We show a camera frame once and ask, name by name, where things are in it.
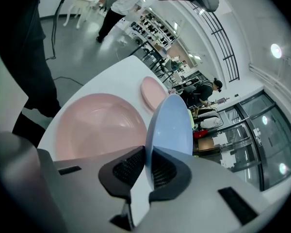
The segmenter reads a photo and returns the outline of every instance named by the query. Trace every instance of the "small pink plate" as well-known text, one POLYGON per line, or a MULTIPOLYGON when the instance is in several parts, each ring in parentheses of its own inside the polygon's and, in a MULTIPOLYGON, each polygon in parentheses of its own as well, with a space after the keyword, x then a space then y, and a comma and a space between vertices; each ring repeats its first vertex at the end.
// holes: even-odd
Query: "small pink plate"
POLYGON ((58 160, 82 158, 144 145, 146 126, 137 110, 120 97, 97 93, 70 105, 58 125, 58 160))
POLYGON ((141 94, 151 110, 155 111, 159 104, 167 97, 164 88, 152 77, 145 77, 141 83, 141 94))

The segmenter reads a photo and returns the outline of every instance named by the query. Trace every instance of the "shoe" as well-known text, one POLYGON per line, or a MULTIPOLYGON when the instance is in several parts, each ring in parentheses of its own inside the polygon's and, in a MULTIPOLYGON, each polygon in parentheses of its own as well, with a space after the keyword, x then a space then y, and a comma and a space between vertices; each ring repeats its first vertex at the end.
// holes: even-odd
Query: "shoe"
POLYGON ((103 39, 101 39, 99 36, 97 36, 96 41, 101 43, 103 39))

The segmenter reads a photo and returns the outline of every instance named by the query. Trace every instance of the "round light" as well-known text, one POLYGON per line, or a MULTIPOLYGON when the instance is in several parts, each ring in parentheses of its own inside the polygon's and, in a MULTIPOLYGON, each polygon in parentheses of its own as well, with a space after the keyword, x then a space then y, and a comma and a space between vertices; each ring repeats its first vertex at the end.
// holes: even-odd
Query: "round light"
POLYGON ((282 175, 285 175, 288 171, 288 168, 285 164, 283 163, 280 163, 279 164, 279 172, 282 174, 282 175))
POLYGON ((281 58, 281 56, 282 56, 281 49, 277 44, 271 45, 271 52, 272 52, 273 56, 277 59, 281 58))
POLYGON ((264 125, 267 124, 267 117, 266 116, 262 116, 262 122, 264 123, 264 125))

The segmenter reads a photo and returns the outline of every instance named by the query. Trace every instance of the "railing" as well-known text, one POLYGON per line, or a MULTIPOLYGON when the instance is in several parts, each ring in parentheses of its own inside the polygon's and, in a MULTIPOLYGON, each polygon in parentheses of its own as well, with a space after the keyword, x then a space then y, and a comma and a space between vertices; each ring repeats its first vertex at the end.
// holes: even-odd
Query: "railing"
POLYGON ((237 61, 232 45, 217 16, 213 12, 206 12, 191 2, 186 1, 186 3, 203 19, 209 27, 211 35, 218 41, 223 54, 223 61, 225 61, 228 70, 229 82, 239 80, 237 61))

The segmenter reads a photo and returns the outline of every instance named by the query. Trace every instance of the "gray floor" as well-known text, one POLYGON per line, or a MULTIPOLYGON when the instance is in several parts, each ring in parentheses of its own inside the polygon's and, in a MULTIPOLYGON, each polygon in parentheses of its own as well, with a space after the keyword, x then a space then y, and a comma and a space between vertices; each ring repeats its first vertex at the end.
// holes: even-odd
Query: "gray floor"
MULTIPOLYGON (((99 13, 93 13, 91 18, 77 30, 78 18, 71 17, 66 27, 63 26, 65 18, 59 18, 56 32, 56 59, 48 60, 54 79, 62 76, 85 84, 108 67, 128 57, 138 47, 117 27, 111 30, 102 44, 98 43, 96 37, 103 19, 99 13)), ((42 27, 47 36, 44 40, 46 58, 52 56, 52 26, 52 19, 42 21, 42 27)), ((140 50, 137 56, 142 55, 143 51, 140 50)), ((61 106, 81 88, 81 85, 76 82, 63 78, 57 79, 55 84, 61 106)), ((23 109, 23 113, 44 128, 51 122, 51 118, 41 115, 37 110, 23 109)))

